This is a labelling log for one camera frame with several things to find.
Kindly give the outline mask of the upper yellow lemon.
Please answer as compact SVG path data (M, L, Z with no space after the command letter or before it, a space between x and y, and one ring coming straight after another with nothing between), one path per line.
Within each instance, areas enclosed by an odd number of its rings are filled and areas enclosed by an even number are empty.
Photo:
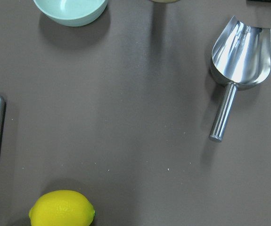
M83 194L57 190L42 195L28 215L32 226L89 226L96 212Z

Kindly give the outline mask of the steel ice scoop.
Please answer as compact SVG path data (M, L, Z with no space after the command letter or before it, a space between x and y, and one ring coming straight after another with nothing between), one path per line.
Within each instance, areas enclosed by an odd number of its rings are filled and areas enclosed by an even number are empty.
M210 140L223 140L236 92L259 85L270 72L271 30L249 26L233 16L212 48L211 74L224 86L225 93L209 134Z

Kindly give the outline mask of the mint green bowl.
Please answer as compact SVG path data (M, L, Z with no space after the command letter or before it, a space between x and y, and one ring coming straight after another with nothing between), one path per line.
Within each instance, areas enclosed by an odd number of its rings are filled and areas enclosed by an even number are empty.
M107 0L35 0L36 7L58 24L79 27L90 24L105 10Z

